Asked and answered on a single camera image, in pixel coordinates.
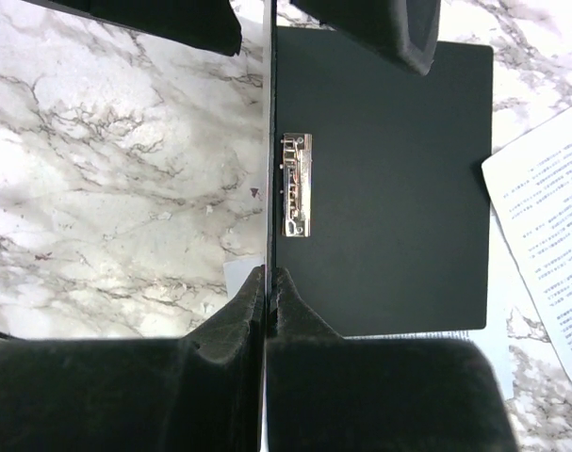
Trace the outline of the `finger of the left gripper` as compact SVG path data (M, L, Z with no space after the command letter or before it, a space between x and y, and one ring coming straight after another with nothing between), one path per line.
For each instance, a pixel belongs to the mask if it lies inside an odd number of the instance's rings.
M33 0L44 8L119 25L187 46L233 57L241 25L224 0Z
M425 75L433 65L440 0L301 0L293 5L409 72Z

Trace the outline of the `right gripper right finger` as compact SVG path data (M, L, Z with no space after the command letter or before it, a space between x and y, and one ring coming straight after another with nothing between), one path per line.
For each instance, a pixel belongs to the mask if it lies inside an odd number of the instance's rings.
M515 451L486 357L453 339L346 339L272 278L266 345L271 451Z

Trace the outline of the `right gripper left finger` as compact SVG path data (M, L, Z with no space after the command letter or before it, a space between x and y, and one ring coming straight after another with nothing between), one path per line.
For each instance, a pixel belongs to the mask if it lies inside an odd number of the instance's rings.
M0 340L0 451L256 451L265 272L176 338Z

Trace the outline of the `grey black file folder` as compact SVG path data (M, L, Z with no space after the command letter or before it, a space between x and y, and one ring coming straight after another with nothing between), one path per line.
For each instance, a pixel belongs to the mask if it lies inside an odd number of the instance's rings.
M440 41L426 75L335 29L275 25L274 139L312 138L310 234L272 260L343 336L480 330L487 322L494 52Z

